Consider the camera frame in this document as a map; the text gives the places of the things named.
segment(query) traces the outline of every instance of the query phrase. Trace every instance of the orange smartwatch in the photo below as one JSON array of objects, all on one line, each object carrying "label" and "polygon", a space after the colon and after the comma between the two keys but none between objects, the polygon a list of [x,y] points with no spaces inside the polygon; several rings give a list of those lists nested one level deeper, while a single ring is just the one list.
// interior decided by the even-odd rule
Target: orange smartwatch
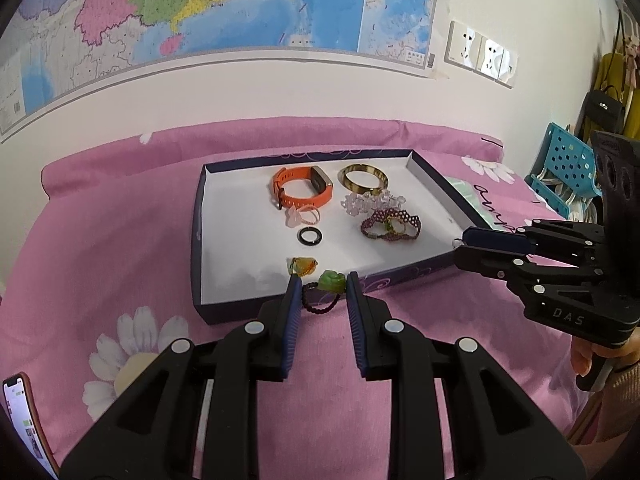
[{"label": "orange smartwatch", "polygon": [[[309,198],[296,198],[287,195],[284,192],[284,185],[291,180],[311,181],[311,186],[316,190],[317,195]],[[334,194],[334,184],[318,166],[300,166],[290,169],[282,168],[273,176],[271,188],[278,201],[278,209],[282,209],[283,207],[288,209],[292,206],[295,206],[296,209],[302,206],[320,208],[329,202]]]}]

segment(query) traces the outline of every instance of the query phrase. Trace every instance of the hand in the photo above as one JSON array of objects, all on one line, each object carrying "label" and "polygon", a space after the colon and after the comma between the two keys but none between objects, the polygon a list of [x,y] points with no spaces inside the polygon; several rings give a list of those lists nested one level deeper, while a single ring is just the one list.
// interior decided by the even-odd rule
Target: hand
[{"label": "hand", "polygon": [[604,348],[594,343],[589,343],[584,339],[572,337],[571,339],[571,366],[575,373],[584,377],[591,370],[591,357],[593,354],[606,358],[620,358],[616,368],[631,366],[640,361],[640,327],[636,327],[631,338],[620,348],[612,350]]}]

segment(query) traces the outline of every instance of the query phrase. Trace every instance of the black handle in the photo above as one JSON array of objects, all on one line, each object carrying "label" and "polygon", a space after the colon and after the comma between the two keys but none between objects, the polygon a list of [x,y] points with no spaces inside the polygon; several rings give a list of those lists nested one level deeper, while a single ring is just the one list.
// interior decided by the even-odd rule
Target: black handle
[{"label": "black handle", "polygon": [[584,377],[578,375],[575,378],[576,386],[584,392],[599,392],[604,388],[617,360],[617,358],[607,359],[594,354],[591,359],[591,370]]}]

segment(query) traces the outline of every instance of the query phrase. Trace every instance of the yellow flower center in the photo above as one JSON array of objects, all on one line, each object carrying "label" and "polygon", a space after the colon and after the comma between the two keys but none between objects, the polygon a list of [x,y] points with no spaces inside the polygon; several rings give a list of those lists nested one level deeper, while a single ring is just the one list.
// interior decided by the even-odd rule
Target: yellow flower center
[{"label": "yellow flower center", "polygon": [[120,369],[113,381],[116,396],[119,397],[156,357],[158,357],[158,354],[153,352],[140,352],[139,354],[132,355]]}]

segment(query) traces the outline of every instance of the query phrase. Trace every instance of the wall socket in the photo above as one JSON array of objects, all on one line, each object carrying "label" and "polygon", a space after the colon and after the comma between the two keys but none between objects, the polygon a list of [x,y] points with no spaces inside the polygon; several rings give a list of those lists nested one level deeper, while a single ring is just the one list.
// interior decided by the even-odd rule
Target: wall socket
[{"label": "wall socket", "polygon": [[518,55],[468,25],[451,22],[445,61],[513,87]]}]

